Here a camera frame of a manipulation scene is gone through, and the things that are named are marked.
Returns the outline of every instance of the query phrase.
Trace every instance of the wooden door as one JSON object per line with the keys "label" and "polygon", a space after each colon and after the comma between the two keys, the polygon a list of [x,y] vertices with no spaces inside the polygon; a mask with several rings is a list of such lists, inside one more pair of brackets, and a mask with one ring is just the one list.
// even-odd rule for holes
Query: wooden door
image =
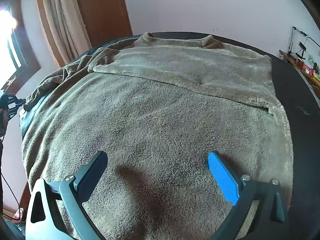
{"label": "wooden door", "polygon": [[132,36],[124,0],[77,0],[93,47]]}

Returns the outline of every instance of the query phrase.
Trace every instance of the screw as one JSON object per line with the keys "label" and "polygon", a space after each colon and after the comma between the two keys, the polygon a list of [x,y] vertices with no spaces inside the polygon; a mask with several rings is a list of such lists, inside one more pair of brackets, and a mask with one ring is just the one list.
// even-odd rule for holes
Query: screw
{"label": "screw", "polygon": [[73,175],[67,175],[64,179],[65,179],[65,181],[70,181],[70,180],[73,180],[74,177],[75,176],[73,176]]}
{"label": "screw", "polygon": [[242,175],[241,179],[242,179],[243,181],[249,181],[249,180],[250,180],[250,176],[247,175],[247,174],[244,174],[244,175]]}
{"label": "screw", "polygon": [[273,185],[278,185],[278,184],[279,184],[279,180],[277,180],[277,179],[272,179],[272,180],[271,180],[271,183],[272,183]]}

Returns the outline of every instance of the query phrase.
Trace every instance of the beige curtain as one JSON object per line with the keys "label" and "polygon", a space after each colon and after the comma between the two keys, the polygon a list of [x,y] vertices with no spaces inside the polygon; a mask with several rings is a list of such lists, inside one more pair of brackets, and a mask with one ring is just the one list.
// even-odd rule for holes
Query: beige curtain
{"label": "beige curtain", "polygon": [[60,66],[90,49],[77,0],[37,0],[45,36]]}

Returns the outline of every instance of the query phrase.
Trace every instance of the window frame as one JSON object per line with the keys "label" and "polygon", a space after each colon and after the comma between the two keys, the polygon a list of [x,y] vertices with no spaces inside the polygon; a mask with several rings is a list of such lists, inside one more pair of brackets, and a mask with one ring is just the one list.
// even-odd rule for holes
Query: window frame
{"label": "window frame", "polygon": [[22,18],[21,1],[15,0],[10,8],[13,18],[17,20],[17,27],[12,31],[13,47],[17,53],[21,67],[3,85],[2,89],[7,93],[16,94],[23,85],[40,69],[40,65],[30,45]]}

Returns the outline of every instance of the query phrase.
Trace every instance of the beige blanket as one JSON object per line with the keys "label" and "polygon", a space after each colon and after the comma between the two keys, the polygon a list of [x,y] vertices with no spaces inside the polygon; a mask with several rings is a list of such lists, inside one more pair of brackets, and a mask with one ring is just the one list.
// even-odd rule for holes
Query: beige blanket
{"label": "beige blanket", "polygon": [[209,239],[232,207],[208,169],[213,150],[255,180],[277,178],[290,201],[292,141],[268,56],[145,33],[52,73],[25,110],[49,89],[22,144],[30,188],[105,151],[83,206],[106,239]]}

